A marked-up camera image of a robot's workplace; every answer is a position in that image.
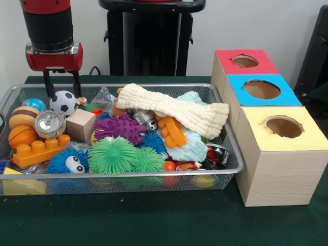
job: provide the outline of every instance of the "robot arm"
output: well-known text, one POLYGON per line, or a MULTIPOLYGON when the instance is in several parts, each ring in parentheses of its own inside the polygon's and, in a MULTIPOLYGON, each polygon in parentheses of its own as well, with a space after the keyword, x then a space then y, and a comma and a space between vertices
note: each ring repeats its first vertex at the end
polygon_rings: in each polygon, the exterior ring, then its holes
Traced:
POLYGON ((31 43, 26 58, 33 71, 44 74, 48 96, 54 97, 49 72, 69 72, 74 76, 75 97, 81 96, 79 70, 83 49, 73 40, 70 0, 20 0, 31 43))

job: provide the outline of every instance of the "cream knitted cloth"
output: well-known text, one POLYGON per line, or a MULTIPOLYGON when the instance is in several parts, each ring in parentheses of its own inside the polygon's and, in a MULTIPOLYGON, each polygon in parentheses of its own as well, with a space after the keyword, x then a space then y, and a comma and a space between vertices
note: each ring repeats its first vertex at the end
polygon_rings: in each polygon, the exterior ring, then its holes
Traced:
POLYGON ((123 87, 119 93, 116 107, 152 110, 161 117, 172 116, 186 128, 207 139, 213 139, 220 134, 229 113, 228 104, 199 105, 159 92, 147 91, 136 84, 128 84, 123 87))

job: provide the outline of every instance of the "brown toy ball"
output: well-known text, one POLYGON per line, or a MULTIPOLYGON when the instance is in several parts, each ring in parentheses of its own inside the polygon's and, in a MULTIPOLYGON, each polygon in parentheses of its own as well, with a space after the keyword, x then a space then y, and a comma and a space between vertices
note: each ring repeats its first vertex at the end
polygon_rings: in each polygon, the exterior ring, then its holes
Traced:
POLYGON ((18 126, 34 126, 34 121, 37 115, 39 114, 39 110, 32 107, 18 107, 15 109, 11 118, 9 119, 9 127, 10 129, 14 129, 18 126))

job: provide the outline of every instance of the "blue toy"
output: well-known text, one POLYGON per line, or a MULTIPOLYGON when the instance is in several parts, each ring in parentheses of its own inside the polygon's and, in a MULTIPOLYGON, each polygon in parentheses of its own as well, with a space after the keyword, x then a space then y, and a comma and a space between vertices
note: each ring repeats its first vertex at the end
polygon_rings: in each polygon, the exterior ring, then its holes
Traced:
POLYGON ((47 109, 46 104, 38 98, 30 98, 23 102, 22 106, 38 109, 40 112, 47 109))
POLYGON ((66 148, 50 160, 47 173, 87 173, 88 170, 88 155, 66 148))
POLYGON ((138 145, 139 148, 142 147, 151 147, 153 148, 159 155, 167 156, 168 151, 164 145, 163 140, 158 136, 157 133, 149 133, 148 135, 143 136, 143 144, 138 145))

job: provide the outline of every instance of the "circular hole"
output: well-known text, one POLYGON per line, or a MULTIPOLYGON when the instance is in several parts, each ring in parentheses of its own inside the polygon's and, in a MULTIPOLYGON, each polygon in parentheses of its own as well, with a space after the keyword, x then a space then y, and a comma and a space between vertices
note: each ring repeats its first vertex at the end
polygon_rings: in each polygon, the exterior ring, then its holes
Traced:
POLYGON ((265 80, 251 80, 244 84, 244 89, 253 97, 259 99, 273 99, 280 95, 280 89, 265 80))
POLYGON ((257 59, 249 55, 237 55, 234 58, 232 58, 232 62, 235 65, 240 66, 242 68, 252 68, 252 67, 256 67, 259 64, 257 59))
POLYGON ((287 116, 270 117, 265 125, 280 137, 295 138, 303 132, 302 125, 287 116))

